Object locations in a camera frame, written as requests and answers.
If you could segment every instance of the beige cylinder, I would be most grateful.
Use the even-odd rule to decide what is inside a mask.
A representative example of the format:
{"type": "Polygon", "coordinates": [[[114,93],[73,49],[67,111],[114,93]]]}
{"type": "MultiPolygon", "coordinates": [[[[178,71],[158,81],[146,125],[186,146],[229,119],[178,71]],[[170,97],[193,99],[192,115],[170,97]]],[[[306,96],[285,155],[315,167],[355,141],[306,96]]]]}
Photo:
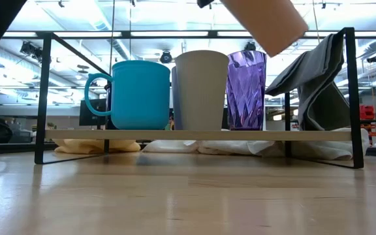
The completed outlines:
{"type": "Polygon", "coordinates": [[[281,53],[308,30],[290,0],[221,2],[271,57],[281,53]]]}
{"type": "Polygon", "coordinates": [[[182,129],[220,131],[223,121],[228,57],[219,52],[200,50],[177,58],[179,110],[182,129]]]}

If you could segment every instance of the beige cloth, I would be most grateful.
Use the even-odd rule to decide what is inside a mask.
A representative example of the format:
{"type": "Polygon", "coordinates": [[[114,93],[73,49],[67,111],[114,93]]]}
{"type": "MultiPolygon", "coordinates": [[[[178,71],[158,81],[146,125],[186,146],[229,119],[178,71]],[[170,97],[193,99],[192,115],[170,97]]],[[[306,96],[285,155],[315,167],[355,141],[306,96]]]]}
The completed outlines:
{"type": "MultiPolygon", "coordinates": [[[[59,147],[56,153],[95,154],[104,153],[104,140],[53,140],[59,147]]],[[[136,140],[110,140],[110,153],[140,151],[136,140]]]]}

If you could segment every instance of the red object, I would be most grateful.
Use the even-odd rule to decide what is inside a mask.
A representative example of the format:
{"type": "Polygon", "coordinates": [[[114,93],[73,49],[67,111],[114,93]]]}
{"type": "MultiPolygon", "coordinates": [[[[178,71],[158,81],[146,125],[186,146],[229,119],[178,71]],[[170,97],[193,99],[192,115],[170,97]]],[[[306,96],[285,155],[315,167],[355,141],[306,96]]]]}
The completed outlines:
{"type": "Polygon", "coordinates": [[[362,120],[369,120],[375,118],[375,111],[372,105],[360,105],[359,116],[362,120]]]}

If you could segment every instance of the gray towel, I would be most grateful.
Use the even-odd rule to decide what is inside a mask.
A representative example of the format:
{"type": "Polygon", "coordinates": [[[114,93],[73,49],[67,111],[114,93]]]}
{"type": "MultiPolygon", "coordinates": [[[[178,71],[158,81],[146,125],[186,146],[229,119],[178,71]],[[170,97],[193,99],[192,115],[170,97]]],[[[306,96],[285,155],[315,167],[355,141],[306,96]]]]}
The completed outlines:
{"type": "Polygon", "coordinates": [[[300,55],[265,93],[276,96],[298,88],[301,130],[331,131],[349,126],[349,104],[334,83],[343,62],[343,35],[329,35],[312,51],[300,55]]]}

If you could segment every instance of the purple faceted tumbler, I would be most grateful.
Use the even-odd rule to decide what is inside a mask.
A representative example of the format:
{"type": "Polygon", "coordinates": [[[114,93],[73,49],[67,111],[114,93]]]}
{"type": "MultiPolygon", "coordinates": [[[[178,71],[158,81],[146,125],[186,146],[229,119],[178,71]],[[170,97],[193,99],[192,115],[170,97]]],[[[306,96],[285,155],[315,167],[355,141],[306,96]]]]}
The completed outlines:
{"type": "Polygon", "coordinates": [[[261,131],[265,112],[266,54],[241,51],[228,58],[226,92],[230,130],[261,131]]]}

